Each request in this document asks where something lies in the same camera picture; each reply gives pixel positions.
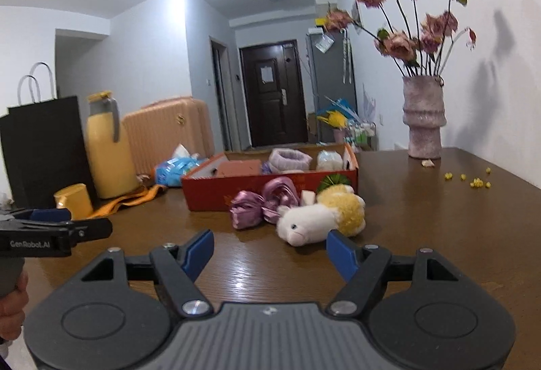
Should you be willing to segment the left hand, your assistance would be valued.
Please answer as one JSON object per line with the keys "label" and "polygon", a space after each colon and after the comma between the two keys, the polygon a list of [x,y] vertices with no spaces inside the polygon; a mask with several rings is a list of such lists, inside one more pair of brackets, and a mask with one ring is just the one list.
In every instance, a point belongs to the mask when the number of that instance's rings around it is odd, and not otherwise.
{"label": "left hand", "polygon": [[17,340],[26,318],[24,309],[29,297],[27,294],[28,274],[23,270],[12,292],[1,298],[0,335],[7,342]]}

